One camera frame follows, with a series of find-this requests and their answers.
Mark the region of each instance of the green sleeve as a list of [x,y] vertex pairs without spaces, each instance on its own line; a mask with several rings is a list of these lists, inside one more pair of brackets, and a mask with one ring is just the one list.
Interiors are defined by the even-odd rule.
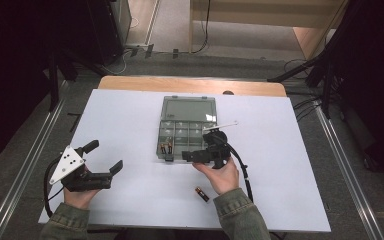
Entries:
[[221,227],[231,240],[268,240],[270,233],[257,207],[241,188],[214,199]]
[[40,239],[87,239],[89,210],[61,203],[40,233]]

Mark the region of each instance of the person's right hand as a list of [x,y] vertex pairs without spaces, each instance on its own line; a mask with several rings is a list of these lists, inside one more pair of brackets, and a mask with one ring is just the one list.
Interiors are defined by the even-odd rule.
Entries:
[[207,176],[219,195],[239,187],[239,171],[231,157],[227,159],[226,165],[220,169],[212,169],[203,163],[192,163],[192,165]]

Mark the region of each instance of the metal strip on floor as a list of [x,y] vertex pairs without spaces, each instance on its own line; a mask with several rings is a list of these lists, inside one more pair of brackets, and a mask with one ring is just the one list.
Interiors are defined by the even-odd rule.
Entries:
[[5,228],[20,200],[20,197],[30,179],[34,167],[39,159],[43,147],[45,146],[48,137],[55,125],[56,120],[64,105],[67,92],[69,90],[68,83],[63,81],[60,86],[60,101],[53,112],[48,113],[42,128],[39,131],[17,177],[14,180],[8,194],[0,206],[0,239],[5,231]]
[[348,190],[351,193],[351,197],[354,200],[357,211],[361,217],[364,228],[366,229],[367,235],[370,239],[378,240],[384,239],[384,235],[376,219],[375,213],[370,207],[369,201],[367,200],[360,183],[354,174],[351,164],[342,148],[342,145],[336,135],[335,129],[331,120],[328,120],[323,114],[321,108],[317,108],[317,115],[329,140],[330,146],[335,155],[335,159],[338,162],[339,168],[342,172],[344,180],[348,186]]

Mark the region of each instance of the white bracket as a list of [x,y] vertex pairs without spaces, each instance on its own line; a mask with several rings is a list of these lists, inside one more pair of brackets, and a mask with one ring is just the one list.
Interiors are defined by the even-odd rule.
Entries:
[[54,185],[83,164],[85,164],[85,161],[79,154],[77,154],[76,150],[67,146],[49,183]]

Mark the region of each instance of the person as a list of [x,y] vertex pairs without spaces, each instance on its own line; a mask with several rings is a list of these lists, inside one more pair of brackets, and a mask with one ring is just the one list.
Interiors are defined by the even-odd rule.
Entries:
[[[220,225],[229,239],[270,239],[261,213],[239,187],[239,171],[232,158],[220,169],[202,163],[192,165],[209,179],[219,195],[214,204]],[[98,192],[70,192],[64,188],[64,203],[45,224],[40,239],[87,239],[88,207]]]

